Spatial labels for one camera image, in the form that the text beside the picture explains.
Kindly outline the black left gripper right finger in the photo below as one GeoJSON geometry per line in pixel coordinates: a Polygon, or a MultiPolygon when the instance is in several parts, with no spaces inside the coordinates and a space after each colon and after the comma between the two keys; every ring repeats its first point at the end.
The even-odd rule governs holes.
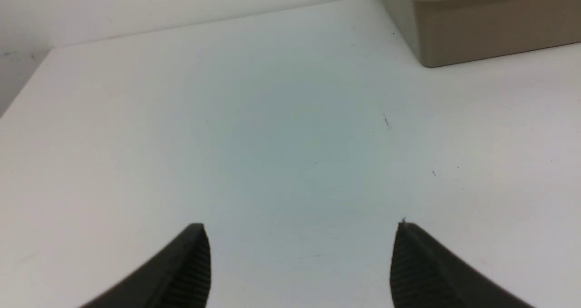
{"type": "Polygon", "coordinates": [[[528,308],[415,223],[395,233],[389,284],[395,308],[528,308]]]}

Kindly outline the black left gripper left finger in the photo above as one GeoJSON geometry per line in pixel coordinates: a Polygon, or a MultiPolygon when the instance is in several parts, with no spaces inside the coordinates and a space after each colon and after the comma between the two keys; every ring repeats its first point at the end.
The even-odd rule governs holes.
{"type": "Polygon", "coordinates": [[[202,223],[176,238],[85,308],[205,308],[212,284],[209,238],[202,223]]]}

